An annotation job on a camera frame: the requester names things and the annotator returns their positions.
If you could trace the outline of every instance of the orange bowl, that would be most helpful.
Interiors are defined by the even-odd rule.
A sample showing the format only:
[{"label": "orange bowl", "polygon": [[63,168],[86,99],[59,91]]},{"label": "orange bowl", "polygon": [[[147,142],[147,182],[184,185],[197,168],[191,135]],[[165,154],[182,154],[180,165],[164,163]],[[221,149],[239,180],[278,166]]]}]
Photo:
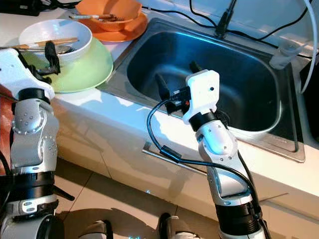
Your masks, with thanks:
[{"label": "orange bowl", "polygon": [[136,19],[142,9],[142,4],[135,0],[82,0],[76,5],[76,9],[82,15],[114,14],[123,18],[122,21],[100,21],[90,19],[100,28],[106,31],[120,31],[125,23]]}]

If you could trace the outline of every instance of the faucet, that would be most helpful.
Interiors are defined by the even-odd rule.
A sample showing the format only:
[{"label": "faucet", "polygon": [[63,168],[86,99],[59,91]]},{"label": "faucet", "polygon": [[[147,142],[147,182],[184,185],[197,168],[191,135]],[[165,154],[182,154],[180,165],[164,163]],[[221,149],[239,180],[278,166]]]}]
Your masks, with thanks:
[{"label": "faucet", "polygon": [[215,36],[217,36],[218,38],[224,38],[225,37],[225,33],[228,27],[228,24],[230,22],[230,19],[234,13],[234,7],[236,4],[237,0],[231,0],[231,3],[228,7],[228,9],[224,12],[224,14],[222,15],[216,30],[215,30]]}]

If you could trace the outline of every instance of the white bowl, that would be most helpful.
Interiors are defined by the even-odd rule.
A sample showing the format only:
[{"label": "white bowl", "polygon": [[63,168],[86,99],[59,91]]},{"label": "white bowl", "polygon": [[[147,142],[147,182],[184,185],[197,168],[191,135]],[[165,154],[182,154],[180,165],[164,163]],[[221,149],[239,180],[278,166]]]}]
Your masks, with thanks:
[{"label": "white bowl", "polygon": [[[20,34],[19,43],[29,44],[68,37],[77,37],[79,41],[67,44],[74,48],[74,51],[58,55],[60,65],[64,66],[79,59],[89,50],[92,41],[92,32],[87,26],[77,21],[65,19],[41,21],[27,27]],[[40,59],[46,61],[44,53],[35,54]]]}]

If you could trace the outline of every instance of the stainless steel sink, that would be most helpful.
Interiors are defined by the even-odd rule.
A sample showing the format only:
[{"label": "stainless steel sink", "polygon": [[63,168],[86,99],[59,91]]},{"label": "stainless steel sink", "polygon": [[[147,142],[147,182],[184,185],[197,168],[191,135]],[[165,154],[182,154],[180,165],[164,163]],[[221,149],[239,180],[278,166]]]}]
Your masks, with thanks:
[{"label": "stainless steel sink", "polygon": [[185,86],[194,61],[219,73],[217,107],[229,116],[236,137],[303,162],[291,66],[273,70],[268,65],[271,55],[197,30],[153,19],[144,35],[115,62],[112,76],[99,89],[153,107],[160,100],[155,74],[161,74],[173,92]]}]

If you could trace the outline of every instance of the tile floor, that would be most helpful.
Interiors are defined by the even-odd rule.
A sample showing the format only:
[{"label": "tile floor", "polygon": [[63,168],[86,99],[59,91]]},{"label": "tile floor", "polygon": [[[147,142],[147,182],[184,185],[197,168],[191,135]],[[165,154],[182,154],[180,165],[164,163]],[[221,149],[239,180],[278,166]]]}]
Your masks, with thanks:
[{"label": "tile floor", "polygon": [[56,185],[76,197],[59,197],[57,215],[64,220],[66,239],[76,239],[86,226],[100,219],[112,223],[114,239],[158,239],[159,216],[178,215],[204,239],[218,238],[218,223],[62,159]]}]

